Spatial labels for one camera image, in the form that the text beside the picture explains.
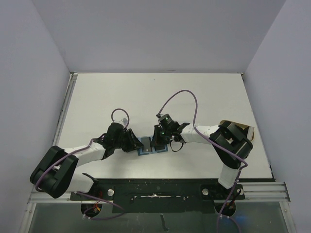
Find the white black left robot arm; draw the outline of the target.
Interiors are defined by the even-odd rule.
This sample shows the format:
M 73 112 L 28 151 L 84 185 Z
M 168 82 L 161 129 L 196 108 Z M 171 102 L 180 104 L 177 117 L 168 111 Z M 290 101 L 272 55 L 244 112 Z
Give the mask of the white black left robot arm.
M 30 182 L 38 192 L 45 192 L 59 198 L 65 192 L 82 192 L 89 200 L 98 196 L 99 187 L 89 175 L 74 176 L 77 167 L 101 161 L 111 156 L 115 150 L 132 152 L 143 148 L 132 129 L 113 122 L 107 132 L 93 138 L 86 146 L 63 149 L 52 146 L 30 176 Z

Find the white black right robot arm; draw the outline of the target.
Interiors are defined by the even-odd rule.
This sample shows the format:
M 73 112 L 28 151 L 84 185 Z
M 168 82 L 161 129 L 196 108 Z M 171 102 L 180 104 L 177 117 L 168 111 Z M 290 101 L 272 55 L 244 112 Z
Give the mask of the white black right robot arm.
M 231 121 L 224 121 L 216 126 L 196 126 L 187 122 L 179 124 L 169 114 L 158 114 L 157 118 L 158 124 L 154 128 L 151 146 L 164 146 L 173 141 L 182 145 L 211 144 L 223 163 L 216 192 L 223 199 L 232 195 L 233 186 L 241 171 L 241 164 L 244 164 L 253 149 L 245 129 Z

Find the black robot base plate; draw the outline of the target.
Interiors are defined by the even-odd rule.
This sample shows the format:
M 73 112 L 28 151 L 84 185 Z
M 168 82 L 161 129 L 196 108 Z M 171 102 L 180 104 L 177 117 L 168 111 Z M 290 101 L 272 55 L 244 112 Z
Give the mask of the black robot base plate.
M 184 213 L 219 211 L 224 201 L 230 208 L 237 200 L 244 200 L 243 186 L 233 191 L 222 187 L 217 179 L 99 179 L 82 196 L 74 192 L 71 201 L 115 203 L 114 214 L 119 213 Z

